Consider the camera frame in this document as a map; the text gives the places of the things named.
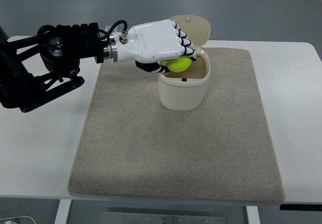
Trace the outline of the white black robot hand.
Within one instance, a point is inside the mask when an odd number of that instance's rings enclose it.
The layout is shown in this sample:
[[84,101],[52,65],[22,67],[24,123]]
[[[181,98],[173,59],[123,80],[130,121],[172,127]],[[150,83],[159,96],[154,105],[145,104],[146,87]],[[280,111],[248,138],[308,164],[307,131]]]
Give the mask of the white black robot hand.
[[113,62],[134,59],[136,67],[149,73],[168,73],[171,70],[158,61],[179,56],[196,61],[196,51],[187,33],[170,19],[144,23],[109,36],[108,58]]

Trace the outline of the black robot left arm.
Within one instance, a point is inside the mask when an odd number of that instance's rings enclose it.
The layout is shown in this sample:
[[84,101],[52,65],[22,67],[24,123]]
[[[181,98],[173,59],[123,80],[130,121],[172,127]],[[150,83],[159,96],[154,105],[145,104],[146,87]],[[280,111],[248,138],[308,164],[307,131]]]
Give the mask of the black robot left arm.
[[134,60],[150,73],[171,69],[164,61],[196,59],[188,35],[166,19],[128,27],[118,20],[106,30],[97,23],[44,25],[32,37],[9,41],[1,32],[1,105],[30,112],[84,84],[79,76],[80,60],[93,57],[96,63]]

